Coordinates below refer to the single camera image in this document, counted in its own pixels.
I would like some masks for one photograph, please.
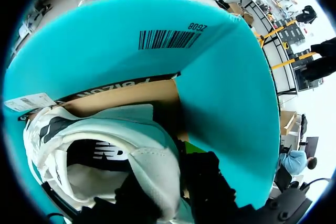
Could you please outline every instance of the shoe tongue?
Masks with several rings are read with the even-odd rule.
[[[78,202],[86,202],[87,200],[79,199],[74,195],[72,187],[68,179],[67,171],[67,152],[62,150],[54,150],[49,154],[46,165],[49,167],[51,176],[55,179],[58,186]]]

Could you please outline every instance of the sneaker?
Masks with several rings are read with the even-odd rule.
[[[181,208],[178,152],[152,115],[149,104],[107,109],[87,118],[61,106],[43,108],[24,129],[30,171],[77,209],[92,206],[94,197],[114,202],[115,189],[133,172],[161,209],[160,221],[176,220]]]

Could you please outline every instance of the brown cardboard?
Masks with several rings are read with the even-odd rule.
[[[296,111],[281,111],[280,116],[280,133],[281,135],[288,135],[296,122]]]
[[[172,137],[188,141],[181,104],[175,81],[162,80],[107,90],[61,104],[78,117],[123,105],[150,103],[154,106],[154,121]]]
[[[248,13],[248,12],[244,12],[243,14],[243,18],[246,21],[246,23],[248,23],[249,25],[252,25],[254,18],[253,15]]]
[[[246,23],[248,23],[249,25],[253,23],[254,21],[253,15],[247,12],[246,10],[242,9],[242,7],[238,3],[230,3],[229,6],[230,6],[230,8],[228,9],[229,13],[240,14],[246,21]]]
[[[92,87],[87,90],[82,90],[80,92],[68,95],[66,97],[58,98],[54,100],[56,104],[63,104],[68,101],[72,101],[74,99],[80,98],[80,97],[87,97],[89,95],[97,94],[100,92],[104,92],[107,90],[112,90],[112,89],[118,89],[122,87],[128,87],[128,86],[133,86],[133,85],[138,85],[142,83],[147,83],[147,82],[152,82],[152,81],[162,81],[162,80],[170,80],[172,79],[175,75],[178,73],[170,73],[170,74],[162,74],[160,76],[150,76],[150,77],[142,77],[142,78],[136,78],[136,79],[131,79],[127,81],[121,81],[121,82],[115,82],[115,83],[110,83],[110,84],[105,84],[99,87]],[[37,108],[33,109],[31,111],[26,112],[25,114],[19,116],[18,120],[19,121],[27,121],[27,118],[34,115],[35,113],[39,112],[42,108]]]
[[[229,13],[243,14],[242,8],[238,5],[238,3],[230,3],[230,8],[228,9]]]

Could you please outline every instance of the white wall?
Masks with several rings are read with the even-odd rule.
[[[306,39],[306,43],[294,48],[295,51],[302,51],[312,44],[321,43],[336,36],[326,14],[316,0],[296,0],[303,8],[311,5],[318,18],[312,25],[307,27],[314,34],[313,37]],[[283,106],[286,110],[298,111],[299,114],[305,113],[308,120],[308,129],[305,136],[319,136],[319,143],[316,150],[318,165],[314,170],[305,169],[303,171],[304,181],[310,182],[320,177],[331,177],[336,167],[336,73],[326,77],[324,84],[317,89],[300,92],[297,97],[286,95],[281,96]],[[313,184],[307,196],[316,200],[323,192],[327,182],[317,182]]]

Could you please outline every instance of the person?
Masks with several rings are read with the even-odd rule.
[[[336,37],[321,44],[312,45],[311,51],[320,54],[322,58],[307,63],[306,67],[301,69],[303,78],[307,81],[315,81],[336,71]]]
[[[281,164],[286,168],[290,175],[299,175],[305,167],[313,170],[317,165],[316,157],[307,158],[304,151],[290,151],[288,154],[280,154]]]

